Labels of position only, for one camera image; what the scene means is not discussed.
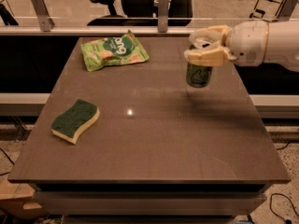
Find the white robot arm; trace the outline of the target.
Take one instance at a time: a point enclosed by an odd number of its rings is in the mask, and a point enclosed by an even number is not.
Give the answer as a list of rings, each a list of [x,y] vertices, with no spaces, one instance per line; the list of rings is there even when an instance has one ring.
[[[185,59],[197,66],[223,66],[233,62],[241,67],[277,63],[299,71],[299,24],[297,21],[245,21],[198,29],[189,36],[194,49]]]

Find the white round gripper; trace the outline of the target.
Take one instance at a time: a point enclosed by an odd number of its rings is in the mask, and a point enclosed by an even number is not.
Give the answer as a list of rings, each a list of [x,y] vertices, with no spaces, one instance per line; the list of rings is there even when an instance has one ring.
[[[190,34],[189,40],[195,46],[205,44],[223,45],[215,48],[188,49],[186,60],[197,66],[223,66],[232,61],[238,66],[259,66],[263,62],[269,25],[265,21],[245,21],[233,29],[227,25],[200,28]]]

